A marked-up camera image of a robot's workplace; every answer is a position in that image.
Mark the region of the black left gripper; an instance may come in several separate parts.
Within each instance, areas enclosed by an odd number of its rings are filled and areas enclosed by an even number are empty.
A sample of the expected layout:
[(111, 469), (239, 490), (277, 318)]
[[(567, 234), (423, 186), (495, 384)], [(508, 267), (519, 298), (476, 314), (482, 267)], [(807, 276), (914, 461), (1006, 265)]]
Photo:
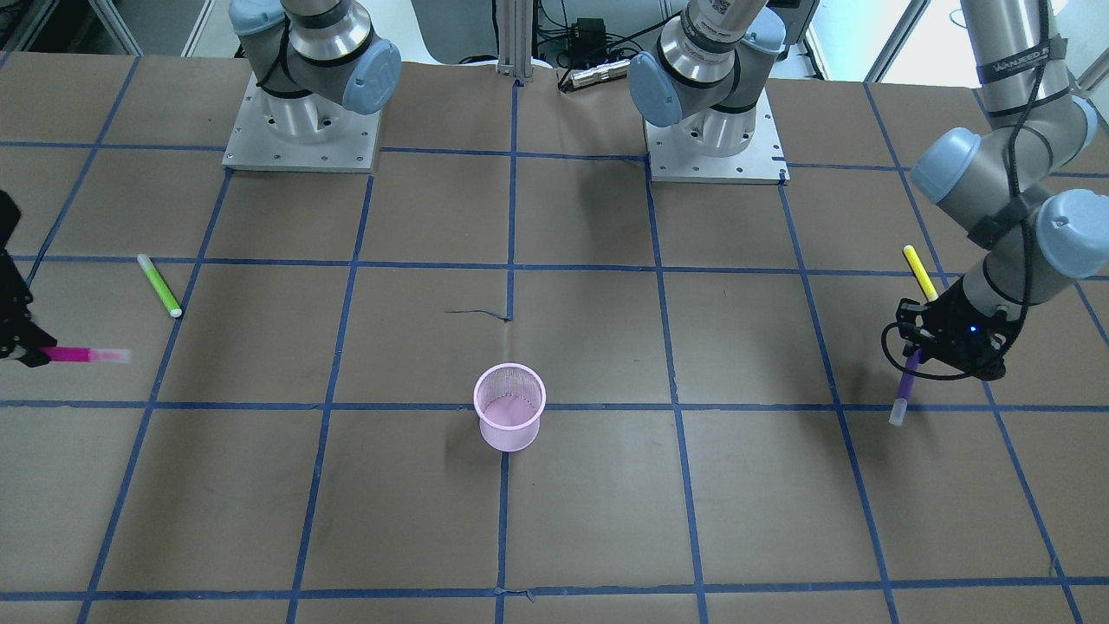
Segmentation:
[(926, 380), (1000, 380), (1006, 374), (1003, 356), (1019, 336), (1019, 315), (1006, 309), (983, 315), (956, 282), (936, 301), (898, 301), (895, 329), (906, 342), (906, 358), (914, 356), (918, 365), (938, 360), (959, 371), (923, 374), (898, 365), (903, 374)]

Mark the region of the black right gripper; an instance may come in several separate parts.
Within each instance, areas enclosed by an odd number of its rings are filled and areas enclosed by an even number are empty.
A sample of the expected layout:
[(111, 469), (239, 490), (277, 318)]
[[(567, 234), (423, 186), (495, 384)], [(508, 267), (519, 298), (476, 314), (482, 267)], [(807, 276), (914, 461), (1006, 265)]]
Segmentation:
[(23, 274), (17, 269), (16, 260), (7, 250), (22, 215), (17, 209), (16, 201), (1, 191), (1, 358), (16, 359), (26, 367), (35, 368), (51, 362), (50, 356), (41, 350), (55, 347), (58, 340), (38, 324), (29, 321), (27, 307), (32, 297)]

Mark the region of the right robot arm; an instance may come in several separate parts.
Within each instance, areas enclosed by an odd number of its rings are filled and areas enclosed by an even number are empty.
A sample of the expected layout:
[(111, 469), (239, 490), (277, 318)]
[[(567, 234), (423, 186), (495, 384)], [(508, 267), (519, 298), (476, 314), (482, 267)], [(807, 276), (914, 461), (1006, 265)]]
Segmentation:
[[(255, 106), (273, 122), (255, 137), (327, 146), (344, 137), (344, 120), (369, 120), (365, 146), (376, 146), (379, 114), (399, 85), (403, 58), (378, 35), (368, 9), (358, 1), (230, 1), (228, 17), (255, 76), (240, 115)], [(3, 360), (26, 367), (72, 361), (53, 358), (51, 350), (64, 350), (33, 321), (33, 296), (7, 250), (22, 217), (3, 190)]]

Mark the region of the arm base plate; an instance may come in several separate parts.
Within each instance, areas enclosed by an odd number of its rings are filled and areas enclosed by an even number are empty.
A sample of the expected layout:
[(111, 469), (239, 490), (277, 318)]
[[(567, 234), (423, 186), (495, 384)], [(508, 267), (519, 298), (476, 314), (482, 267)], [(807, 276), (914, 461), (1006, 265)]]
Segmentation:
[(317, 94), (276, 98), (250, 75), (222, 165), (250, 172), (372, 174), (384, 111), (357, 114)]
[(643, 130), (654, 181), (780, 185), (791, 180), (766, 91), (740, 114), (709, 109), (670, 127), (645, 121)]

